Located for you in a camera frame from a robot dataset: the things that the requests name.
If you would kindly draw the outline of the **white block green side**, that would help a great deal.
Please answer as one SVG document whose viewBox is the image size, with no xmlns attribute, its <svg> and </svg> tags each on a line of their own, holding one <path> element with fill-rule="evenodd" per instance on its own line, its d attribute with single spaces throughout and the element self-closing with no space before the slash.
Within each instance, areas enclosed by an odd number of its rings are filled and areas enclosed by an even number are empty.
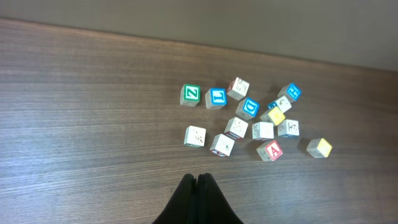
<svg viewBox="0 0 398 224">
<path fill-rule="evenodd" d="M 205 145 L 206 129 L 189 126 L 185 131 L 184 146 L 203 147 Z"/>
</svg>

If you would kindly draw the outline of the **white block red side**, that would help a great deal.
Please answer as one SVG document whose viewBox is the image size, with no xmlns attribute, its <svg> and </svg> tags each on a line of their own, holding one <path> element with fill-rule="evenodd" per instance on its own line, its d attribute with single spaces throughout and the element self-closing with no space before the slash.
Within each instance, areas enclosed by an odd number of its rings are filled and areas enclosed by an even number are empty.
<svg viewBox="0 0 398 224">
<path fill-rule="evenodd" d="M 238 117 L 231 118 L 225 128 L 224 135 L 237 140 L 245 137 L 248 123 Z"/>
</svg>

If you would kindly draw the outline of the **white block red V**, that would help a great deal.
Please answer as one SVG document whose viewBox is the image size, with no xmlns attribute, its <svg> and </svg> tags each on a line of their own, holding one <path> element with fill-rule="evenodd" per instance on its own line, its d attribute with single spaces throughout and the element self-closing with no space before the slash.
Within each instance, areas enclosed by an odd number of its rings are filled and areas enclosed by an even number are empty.
<svg viewBox="0 0 398 224">
<path fill-rule="evenodd" d="M 231 139 L 224 134 L 218 134 L 215 136 L 210 146 L 210 152 L 221 157 L 229 157 L 234 143 L 234 139 Z"/>
</svg>

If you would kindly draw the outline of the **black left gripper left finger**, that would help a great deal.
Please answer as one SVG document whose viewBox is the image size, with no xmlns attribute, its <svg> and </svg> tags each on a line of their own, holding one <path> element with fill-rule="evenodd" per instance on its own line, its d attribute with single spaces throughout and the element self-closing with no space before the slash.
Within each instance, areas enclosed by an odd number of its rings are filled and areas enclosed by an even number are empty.
<svg viewBox="0 0 398 224">
<path fill-rule="evenodd" d="M 196 178 L 193 175 L 185 174 L 153 224 L 197 223 L 196 183 Z"/>
</svg>

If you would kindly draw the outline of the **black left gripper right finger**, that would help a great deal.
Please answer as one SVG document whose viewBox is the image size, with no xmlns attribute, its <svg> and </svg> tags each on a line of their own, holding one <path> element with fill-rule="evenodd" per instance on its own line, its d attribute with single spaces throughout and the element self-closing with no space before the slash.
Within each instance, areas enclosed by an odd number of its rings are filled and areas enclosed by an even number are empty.
<svg viewBox="0 0 398 224">
<path fill-rule="evenodd" d="M 198 187 L 198 221 L 203 224 L 243 224 L 209 173 L 200 174 Z"/>
</svg>

